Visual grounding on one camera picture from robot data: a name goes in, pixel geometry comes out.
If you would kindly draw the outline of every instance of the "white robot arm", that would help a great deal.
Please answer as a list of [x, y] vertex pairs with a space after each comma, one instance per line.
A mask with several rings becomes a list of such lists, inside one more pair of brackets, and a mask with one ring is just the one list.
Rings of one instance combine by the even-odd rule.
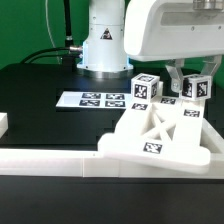
[[172, 60], [167, 70], [177, 93], [183, 90], [184, 59], [209, 56], [201, 75], [213, 76], [223, 39], [222, 0], [131, 0], [127, 9], [125, 51], [138, 61]]

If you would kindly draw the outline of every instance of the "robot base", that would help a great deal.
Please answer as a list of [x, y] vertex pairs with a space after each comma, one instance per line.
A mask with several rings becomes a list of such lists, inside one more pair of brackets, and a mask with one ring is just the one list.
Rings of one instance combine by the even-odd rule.
[[86, 75], [91, 78], [97, 78], [97, 79], [119, 79], [133, 75], [133, 69], [131, 68], [128, 70], [118, 72], [101, 72], [101, 71], [90, 71], [87, 69], [78, 68], [78, 73], [80, 75]]

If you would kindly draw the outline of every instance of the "black cable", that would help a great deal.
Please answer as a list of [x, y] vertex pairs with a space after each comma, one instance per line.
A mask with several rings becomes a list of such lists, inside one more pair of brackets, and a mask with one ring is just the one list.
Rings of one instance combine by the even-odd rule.
[[56, 48], [40, 50], [40, 51], [37, 51], [37, 52], [27, 56], [20, 63], [21, 64], [25, 64], [28, 60], [30, 60], [31, 58], [33, 58], [33, 57], [35, 57], [37, 55], [40, 55], [40, 54], [49, 53], [49, 52], [55, 52], [55, 51], [66, 51], [66, 50], [70, 50], [70, 48], [69, 47], [56, 47]]
[[40, 55], [40, 56], [38, 56], [38, 57], [35, 57], [35, 58], [33, 58], [31, 61], [29, 61], [28, 62], [28, 64], [31, 64], [32, 62], [34, 62], [34, 61], [36, 61], [36, 60], [38, 60], [38, 59], [40, 59], [40, 58], [53, 58], [53, 57], [62, 57], [62, 56], [64, 56], [64, 54], [56, 54], [56, 55], [53, 55], [53, 54], [51, 54], [51, 55]]
[[65, 46], [69, 47], [74, 44], [72, 38], [70, 0], [64, 0], [64, 10], [65, 10], [65, 32], [66, 32]]
[[[31, 61], [29, 61], [28, 64], [31, 64], [32, 62], [40, 59], [40, 58], [50, 58], [50, 57], [63, 57], [63, 56], [66, 56], [66, 54], [56, 54], [56, 55], [53, 55], [53, 54], [50, 54], [50, 55], [40, 55], [38, 57], [35, 57], [33, 58]], [[79, 54], [70, 54], [70, 56], [74, 57], [74, 58], [80, 58], [79, 57]]]

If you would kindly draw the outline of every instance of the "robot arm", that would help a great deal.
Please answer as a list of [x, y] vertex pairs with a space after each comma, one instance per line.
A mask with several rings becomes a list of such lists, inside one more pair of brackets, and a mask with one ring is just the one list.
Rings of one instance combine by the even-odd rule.
[[198, 2], [131, 0], [124, 35], [127, 54], [139, 61], [223, 54], [224, 10], [203, 9]]

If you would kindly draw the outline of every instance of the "black and white pattern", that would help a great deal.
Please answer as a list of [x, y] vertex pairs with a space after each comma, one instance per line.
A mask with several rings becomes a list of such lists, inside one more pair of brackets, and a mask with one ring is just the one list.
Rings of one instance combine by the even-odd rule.
[[188, 79], [185, 79], [183, 82], [183, 91], [182, 96], [192, 98], [193, 85], [189, 82]]
[[161, 150], [162, 150], [162, 145], [160, 144], [155, 144], [155, 143], [149, 143], [147, 142], [145, 144], [145, 147], [144, 147], [144, 151], [145, 152], [149, 152], [149, 153], [154, 153], [154, 154], [160, 154], [161, 153]]
[[197, 83], [197, 97], [208, 96], [208, 81]]
[[147, 75], [140, 76], [137, 80], [143, 81], [143, 82], [151, 82], [154, 78]]
[[100, 100], [81, 100], [79, 106], [82, 107], [99, 107]]
[[184, 116], [187, 116], [187, 117], [200, 117], [200, 111], [185, 110], [184, 111]]
[[134, 110], [146, 110], [148, 107], [147, 104], [139, 104], [139, 103], [134, 103], [132, 106], [132, 109]]
[[176, 100], [170, 98], [162, 98], [161, 103], [174, 105], [176, 103]]
[[135, 84], [135, 89], [134, 89], [134, 96], [141, 98], [141, 99], [147, 99], [147, 91], [148, 87], [147, 86], [142, 86], [139, 84]]
[[84, 99], [101, 99], [100, 93], [83, 93], [82, 98]]
[[157, 94], [157, 83], [152, 85], [151, 98], [156, 96], [156, 94]]
[[125, 100], [124, 94], [106, 94], [107, 100]]
[[105, 107], [125, 107], [124, 101], [106, 101]]

